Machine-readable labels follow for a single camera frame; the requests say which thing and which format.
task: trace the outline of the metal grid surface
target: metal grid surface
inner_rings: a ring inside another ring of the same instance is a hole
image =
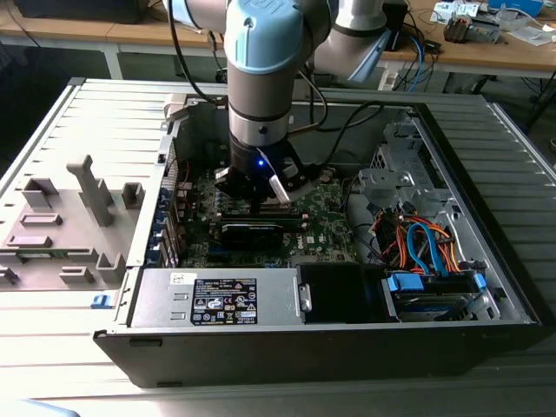
[[[225,93],[224,87],[202,87],[209,94]],[[45,170],[52,176],[51,169],[59,162],[65,169],[63,158],[72,152],[90,149],[95,175],[113,186],[145,183],[162,137],[162,105],[169,92],[190,89],[180,83],[111,80],[69,87],[31,138],[38,146],[25,149],[0,182],[0,220],[9,223],[10,211],[19,213],[5,204],[22,203],[16,188],[23,176]],[[428,103],[544,296],[556,308],[556,188],[547,174],[550,167],[539,162],[508,127],[499,109],[478,96],[342,90],[330,90],[327,96],[329,100],[348,96]],[[56,170],[54,181],[77,187],[63,169]],[[0,224],[0,234],[4,226]],[[113,315],[112,310],[89,309],[93,295],[0,294],[0,381],[10,382],[3,384],[3,395],[45,400],[73,408],[81,416],[556,414],[555,338],[526,352],[493,358],[451,379],[140,389],[91,340],[89,332]]]

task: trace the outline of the power supply label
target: power supply label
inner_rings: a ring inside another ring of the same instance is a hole
[[[257,324],[257,280],[195,280],[195,326]]]

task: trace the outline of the white table leg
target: white table leg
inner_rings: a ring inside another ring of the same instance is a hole
[[[391,91],[398,78],[398,73],[403,70],[405,64],[405,61],[386,61],[379,83],[379,90]]]
[[[113,43],[107,43],[103,46],[104,58],[106,59],[106,64],[108,65],[108,71],[110,72],[110,78],[113,80],[122,80],[122,68],[120,67],[120,61],[118,60],[118,46]]]

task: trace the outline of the motherboard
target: motherboard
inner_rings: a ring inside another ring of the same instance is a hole
[[[207,172],[185,191],[181,218],[187,253],[181,266],[289,268],[304,262],[356,261],[341,208],[342,180],[332,175],[324,180],[291,205],[268,200],[253,215],[248,202],[223,194],[215,187],[214,173]]]

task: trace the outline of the robotic arm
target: robotic arm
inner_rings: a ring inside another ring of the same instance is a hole
[[[288,141],[295,77],[314,54],[317,69],[364,81],[389,37],[382,1],[168,1],[175,20],[226,34],[231,163],[216,186],[255,210],[305,195],[320,167],[304,167]]]

